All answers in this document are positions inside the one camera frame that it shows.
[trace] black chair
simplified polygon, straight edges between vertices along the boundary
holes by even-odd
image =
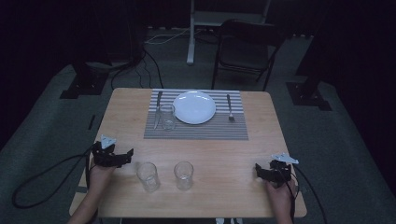
[[[284,38],[273,24],[238,20],[225,21],[219,28],[219,44],[212,77],[212,90],[220,68],[258,74],[268,70],[265,88],[271,76],[275,56]]]

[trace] desk leg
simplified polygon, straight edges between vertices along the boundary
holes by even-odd
[[[194,37],[194,0],[191,0],[191,14],[190,14],[190,42],[189,42],[189,52],[187,53],[187,65],[194,64],[194,52],[195,52],[195,37]]]

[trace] chair backrest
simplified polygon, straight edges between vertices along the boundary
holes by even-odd
[[[251,44],[264,44],[276,48],[280,47],[284,41],[284,38],[273,24],[239,20],[227,20],[220,26],[220,38],[227,35],[233,35]]]

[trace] gray carpet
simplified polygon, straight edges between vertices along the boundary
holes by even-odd
[[[157,31],[150,34],[177,32]],[[213,40],[210,36],[202,38]],[[305,77],[296,77],[294,74],[309,42],[304,38],[285,42],[278,53],[273,76],[267,87],[290,154],[300,161],[299,168],[315,188],[329,223],[396,223],[396,200],[334,87],[325,83],[319,85],[320,93],[329,101],[332,111],[292,104],[285,82],[304,82]],[[197,42],[193,66],[186,65],[187,48],[186,37],[161,45],[146,45],[146,50],[160,66],[165,88],[209,89],[216,46]],[[59,99],[62,91],[68,89],[74,75],[71,66],[67,66],[54,76],[29,116],[0,152],[0,223],[65,223],[69,219],[68,210],[83,170],[83,162],[52,198],[35,208],[14,208],[11,194],[29,176],[64,158],[83,153],[93,142],[112,92],[112,76],[99,96],[81,95],[76,100]],[[256,83],[254,77],[241,78],[240,74],[220,71],[216,89],[260,91],[262,82],[263,78]],[[113,85],[161,87],[156,67],[149,57],[136,69],[120,73]],[[46,197],[54,191],[74,163],[67,162],[30,185],[21,194],[21,202],[34,203]],[[297,173],[297,176],[308,214],[296,218],[296,223],[323,223],[312,190],[301,175]],[[105,218],[104,223],[118,221]],[[244,218],[244,223],[275,221],[273,218]]]

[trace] white plate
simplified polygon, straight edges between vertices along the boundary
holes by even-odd
[[[189,124],[207,122],[216,112],[216,104],[212,97],[200,91],[181,93],[173,105],[176,117]]]

